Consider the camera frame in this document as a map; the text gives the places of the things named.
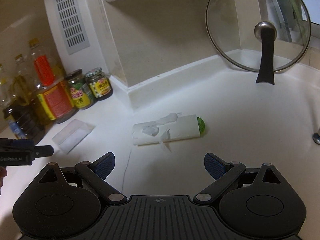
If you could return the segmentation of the person hand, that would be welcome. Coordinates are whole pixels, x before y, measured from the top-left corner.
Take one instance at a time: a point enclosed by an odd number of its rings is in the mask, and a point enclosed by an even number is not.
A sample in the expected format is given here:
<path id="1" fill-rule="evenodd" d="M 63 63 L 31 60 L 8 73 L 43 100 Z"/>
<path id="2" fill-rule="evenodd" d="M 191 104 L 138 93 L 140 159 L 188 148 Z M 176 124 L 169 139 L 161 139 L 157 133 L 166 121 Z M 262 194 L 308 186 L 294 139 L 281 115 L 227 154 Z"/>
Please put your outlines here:
<path id="1" fill-rule="evenodd" d="M 0 167 L 0 190 L 3 187 L 3 179 L 8 175 L 7 168 L 1 166 Z"/>

